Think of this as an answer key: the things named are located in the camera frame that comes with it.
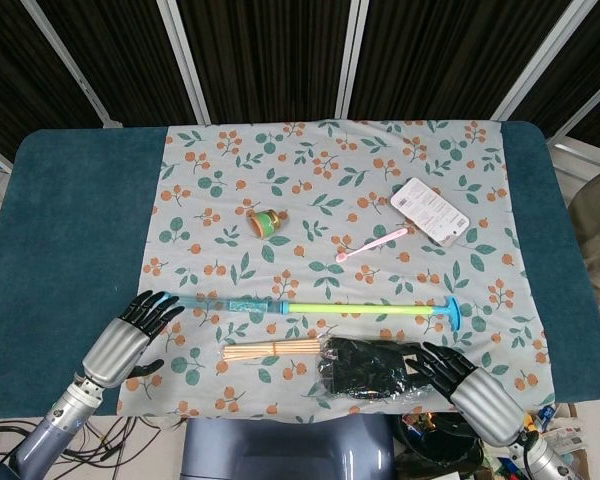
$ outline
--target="wooden skewer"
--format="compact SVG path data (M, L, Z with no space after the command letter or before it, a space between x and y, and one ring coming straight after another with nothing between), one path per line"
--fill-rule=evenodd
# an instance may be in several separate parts
M320 351L321 345L317 339L282 340L279 342L227 345L222 352L222 358L226 361L236 361L273 355L316 355Z

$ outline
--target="robotic hand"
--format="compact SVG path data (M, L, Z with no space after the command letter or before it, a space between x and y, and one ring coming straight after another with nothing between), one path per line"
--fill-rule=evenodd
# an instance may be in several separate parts
M420 360L408 359L407 364L425 375L485 442L509 447L530 480L581 479L537 432L525 429L524 411L486 370L451 348L423 346L426 350L413 347Z
M146 367L136 366L147 346L184 307L170 309L178 297L165 292L152 293L138 295L102 332L82 361L85 376L76 375L75 381L12 456L9 466L19 475L16 478L43 478L102 403L105 389L117 387L126 378L149 375L164 364L156 360Z

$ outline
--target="floor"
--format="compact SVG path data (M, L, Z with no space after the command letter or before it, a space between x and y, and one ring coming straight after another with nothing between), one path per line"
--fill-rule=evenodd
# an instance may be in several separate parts
M568 204L586 181L600 173L600 150L568 138L561 143L560 147L552 149L551 154L565 203ZM576 154L574 155L571 150L576 150ZM7 184L7 179L2 177L0 174L0 197L4 195ZM577 411L586 429L591 478L600 479L600 401L580 403L577 405ZM36 422L39 419L25 420ZM94 430L106 432L116 421L119 421L117 417L94 417L91 423ZM114 473L114 468L102 469L82 465L62 478L72 480L177 479L182 461L184 425L174 427L173 419L151 419L151 422L152 426L147 426L139 421L136 423L126 442L122 460L136 455L159 432L158 436L137 458L120 467L117 472ZM124 420L116 425L113 435L115 432L122 431L123 426ZM19 439L20 436L17 434L0 434L0 452L11 449ZM83 434L80 433L74 439L72 447L88 450L96 446L98 442L97 435L88 433L83 437ZM116 461L117 455L114 455L102 465L112 467ZM54 465L47 478L58 478L75 465L76 463Z

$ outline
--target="white card package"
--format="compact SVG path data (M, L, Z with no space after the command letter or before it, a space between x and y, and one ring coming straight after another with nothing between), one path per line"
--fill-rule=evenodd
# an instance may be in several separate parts
M391 205L442 247L450 247L469 227L465 215L417 178L391 197Z

